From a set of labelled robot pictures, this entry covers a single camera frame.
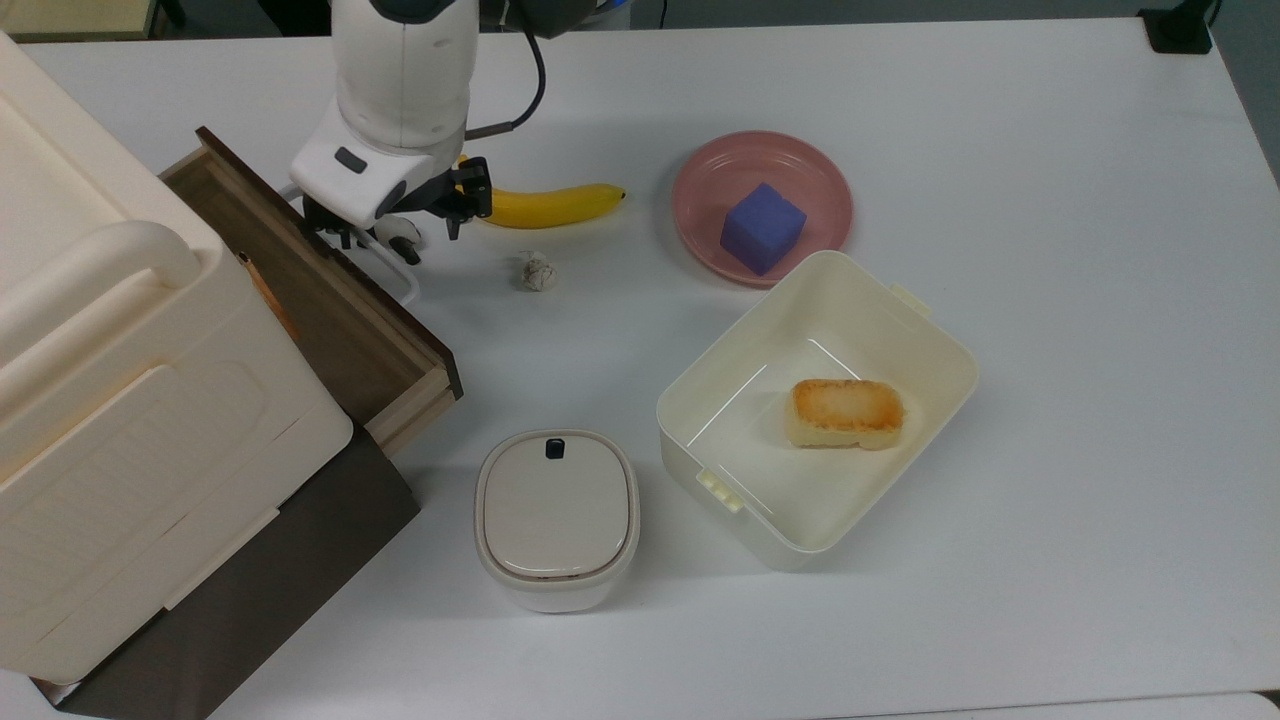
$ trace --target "purple cube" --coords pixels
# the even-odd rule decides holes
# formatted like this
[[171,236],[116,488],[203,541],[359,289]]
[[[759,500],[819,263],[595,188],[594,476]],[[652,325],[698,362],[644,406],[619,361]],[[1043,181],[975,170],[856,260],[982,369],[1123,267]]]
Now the purple cube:
[[762,182],[728,211],[721,247],[753,273],[763,275],[796,246],[805,219],[803,210]]

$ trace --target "white lidded container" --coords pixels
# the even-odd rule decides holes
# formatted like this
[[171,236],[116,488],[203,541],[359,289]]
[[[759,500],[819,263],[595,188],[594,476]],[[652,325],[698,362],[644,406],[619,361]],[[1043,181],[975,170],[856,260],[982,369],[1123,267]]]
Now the white lidded container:
[[351,434],[219,236],[0,33],[0,667],[82,679]]
[[588,430],[535,430],[495,447],[476,483],[476,551],[522,607],[572,612],[599,605],[640,541],[635,473]]

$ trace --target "white plastic container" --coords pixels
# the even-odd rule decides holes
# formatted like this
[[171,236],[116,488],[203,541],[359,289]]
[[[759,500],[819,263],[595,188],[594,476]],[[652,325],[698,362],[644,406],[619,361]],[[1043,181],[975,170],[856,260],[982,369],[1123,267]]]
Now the white plastic container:
[[351,433],[218,234],[0,33],[0,667],[82,679]]
[[522,433],[495,447],[476,483],[480,562],[522,607],[599,605],[640,541],[635,473],[604,436]]
[[[791,446],[786,397],[806,378],[892,384],[906,409],[899,442]],[[662,457],[765,565],[794,570],[849,532],[977,383],[973,356],[919,301],[841,252],[817,252],[662,393]]]

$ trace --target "banana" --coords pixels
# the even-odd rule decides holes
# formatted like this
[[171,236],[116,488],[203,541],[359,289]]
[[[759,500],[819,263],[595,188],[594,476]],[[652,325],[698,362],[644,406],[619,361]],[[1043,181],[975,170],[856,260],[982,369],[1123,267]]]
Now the banana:
[[494,187],[493,215],[485,220],[504,228],[554,228],[605,215],[626,195],[621,187],[605,183],[547,192],[511,192]]

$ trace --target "pink plate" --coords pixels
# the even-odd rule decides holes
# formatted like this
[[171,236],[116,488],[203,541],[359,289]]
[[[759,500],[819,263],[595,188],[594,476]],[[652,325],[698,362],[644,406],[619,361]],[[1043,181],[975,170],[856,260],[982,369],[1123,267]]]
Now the pink plate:
[[[721,247],[719,238],[724,217],[762,182],[808,220],[791,252],[758,275]],[[699,147],[680,169],[671,200],[676,229],[694,258],[753,287],[773,287],[809,255],[840,250],[854,227],[854,199],[840,169],[817,147],[777,132],[736,132]]]

